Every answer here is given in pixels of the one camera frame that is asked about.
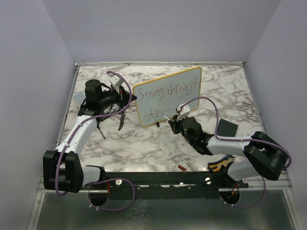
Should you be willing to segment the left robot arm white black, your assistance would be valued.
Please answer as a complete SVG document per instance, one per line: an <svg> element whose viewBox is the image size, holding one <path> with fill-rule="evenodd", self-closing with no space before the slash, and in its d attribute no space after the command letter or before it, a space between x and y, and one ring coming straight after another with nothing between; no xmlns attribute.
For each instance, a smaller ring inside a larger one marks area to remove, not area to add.
<svg viewBox="0 0 307 230"><path fill-rule="evenodd" d="M78 193L91 184L95 189L105 186L106 177L101 166L82 166L80 154L91 134L99 128L104 118L123 114L137 97L131 88L124 88L127 81L118 73L107 72L110 85L99 80L85 83L85 99L80 105L76 123L64 141L55 150L43 155L43 184L58 196L67 192Z"/></svg>

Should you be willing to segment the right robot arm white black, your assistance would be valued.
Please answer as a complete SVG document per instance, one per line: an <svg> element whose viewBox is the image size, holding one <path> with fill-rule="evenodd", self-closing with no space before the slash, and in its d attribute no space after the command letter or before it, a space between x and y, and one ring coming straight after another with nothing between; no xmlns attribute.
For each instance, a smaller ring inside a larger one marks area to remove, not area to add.
<svg viewBox="0 0 307 230"><path fill-rule="evenodd" d="M181 120L174 116L168 120L174 134L181 134L184 140L201 155L239 156L244 159L227 164L220 176L221 184L232 187L237 181L248 177L261 176L277 181L290 162L286 150L268 135L257 131L249 138L240 140L230 137L217 137L202 130L194 117Z"/></svg>

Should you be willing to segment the yellow framed whiteboard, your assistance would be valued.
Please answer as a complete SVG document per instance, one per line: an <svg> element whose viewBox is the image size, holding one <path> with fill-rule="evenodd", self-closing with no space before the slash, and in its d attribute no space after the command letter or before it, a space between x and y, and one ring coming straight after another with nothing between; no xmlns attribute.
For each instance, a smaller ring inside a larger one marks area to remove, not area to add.
<svg viewBox="0 0 307 230"><path fill-rule="evenodd" d="M194 67L178 73L136 84L133 94L140 125L145 127L175 115L179 105L201 95L202 68Z"/></svg>

